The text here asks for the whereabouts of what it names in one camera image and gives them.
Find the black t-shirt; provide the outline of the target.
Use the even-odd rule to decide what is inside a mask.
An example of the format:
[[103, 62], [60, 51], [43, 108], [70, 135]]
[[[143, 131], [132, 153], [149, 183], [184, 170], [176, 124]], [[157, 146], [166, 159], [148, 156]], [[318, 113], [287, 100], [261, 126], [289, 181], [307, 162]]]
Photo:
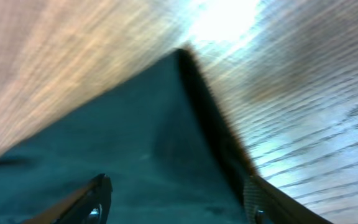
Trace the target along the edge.
[[110, 177], [109, 223], [245, 223], [214, 159], [176, 50], [0, 158], [0, 223], [22, 223], [98, 174]]

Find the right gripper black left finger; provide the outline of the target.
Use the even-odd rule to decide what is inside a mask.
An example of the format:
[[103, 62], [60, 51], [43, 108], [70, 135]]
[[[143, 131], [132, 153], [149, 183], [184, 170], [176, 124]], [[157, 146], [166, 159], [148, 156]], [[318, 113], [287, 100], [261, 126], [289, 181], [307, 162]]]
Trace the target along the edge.
[[106, 224], [111, 194], [110, 177], [98, 174], [84, 187], [23, 224]]

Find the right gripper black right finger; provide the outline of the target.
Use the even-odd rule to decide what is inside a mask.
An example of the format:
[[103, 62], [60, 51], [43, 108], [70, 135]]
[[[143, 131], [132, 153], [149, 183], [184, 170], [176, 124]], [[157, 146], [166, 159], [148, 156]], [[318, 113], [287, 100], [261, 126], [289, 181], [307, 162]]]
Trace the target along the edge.
[[243, 193], [249, 223], [333, 224], [257, 175], [247, 178]]

